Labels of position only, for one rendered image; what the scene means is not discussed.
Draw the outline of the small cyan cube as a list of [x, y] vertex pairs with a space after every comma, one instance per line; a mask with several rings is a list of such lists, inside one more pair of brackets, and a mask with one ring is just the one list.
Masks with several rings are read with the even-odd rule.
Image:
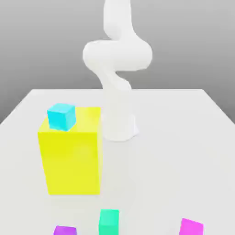
[[76, 124], [76, 108], [74, 105], [56, 103], [47, 110], [50, 129], [69, 131]]

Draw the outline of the small magenta cube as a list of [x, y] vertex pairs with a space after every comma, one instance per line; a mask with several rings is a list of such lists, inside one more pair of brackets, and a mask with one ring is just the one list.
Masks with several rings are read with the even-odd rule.
[[182, 218], [179, 235], [203, 235], [203, 224]]

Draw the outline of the small green cube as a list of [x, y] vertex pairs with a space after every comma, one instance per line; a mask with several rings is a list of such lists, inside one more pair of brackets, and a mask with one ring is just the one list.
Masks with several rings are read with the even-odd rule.
[[99, 235], [119, 235], [119, 210], [101, 209]]

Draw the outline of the small purple cube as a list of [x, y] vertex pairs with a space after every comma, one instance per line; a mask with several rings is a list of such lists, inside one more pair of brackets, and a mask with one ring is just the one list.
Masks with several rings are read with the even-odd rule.
[[53, 235], [77, 235], [77, 229], [75, 227], [57, 225]]

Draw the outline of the large yellow box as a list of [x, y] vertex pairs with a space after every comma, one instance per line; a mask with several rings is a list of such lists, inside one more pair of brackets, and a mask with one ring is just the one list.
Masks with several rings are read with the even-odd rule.
[[102, 175], [101, 108], [77, 107], [76, 124], [67, 132], [38, 130], [39, 148], [50, 195], [98, 195]]

